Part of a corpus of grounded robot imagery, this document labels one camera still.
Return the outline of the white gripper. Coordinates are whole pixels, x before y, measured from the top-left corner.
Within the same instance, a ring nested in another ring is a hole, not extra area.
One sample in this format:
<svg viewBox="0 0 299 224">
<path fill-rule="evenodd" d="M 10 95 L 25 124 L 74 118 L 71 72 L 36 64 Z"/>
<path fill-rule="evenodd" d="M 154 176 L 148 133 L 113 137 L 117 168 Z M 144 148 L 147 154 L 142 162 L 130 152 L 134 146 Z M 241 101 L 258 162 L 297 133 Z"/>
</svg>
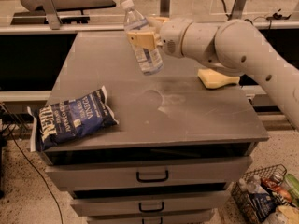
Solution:
<svg viewBox="0 0 299 224">
<path fill-rule="evenodd" d="M 160 29 L 160 35 L 153 31 L 130 31 L 127 33 L 129 42 L 137 47 L 154 50 L 157 48 L 160 37 L 162 50 L 165 54 L 182 58 L 182 42 L 185 33 L 193 20 L 186 18 L 174 18 L 169 20 L 167 17 L 147 17 L 150 27 Z"/>
</svg>

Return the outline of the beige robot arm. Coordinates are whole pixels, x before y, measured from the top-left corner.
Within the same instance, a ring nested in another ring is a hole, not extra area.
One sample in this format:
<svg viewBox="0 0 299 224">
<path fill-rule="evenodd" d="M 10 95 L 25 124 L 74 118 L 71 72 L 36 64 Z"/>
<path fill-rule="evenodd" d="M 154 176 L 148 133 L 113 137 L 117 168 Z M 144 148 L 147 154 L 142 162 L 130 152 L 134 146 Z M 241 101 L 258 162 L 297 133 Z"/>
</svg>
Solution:
<svg viewBox="0 0 299 224">
<path fill-rule="evenodd" d="M 299 70 L 285 61 L 253 24 L 150 18 L 148 28 L 133 29 L 127 37 L 135 46 L 160 47 L 167 55 L 194 59 L 226 76 L 247 75 L 299 129 Z"/>
</svg>

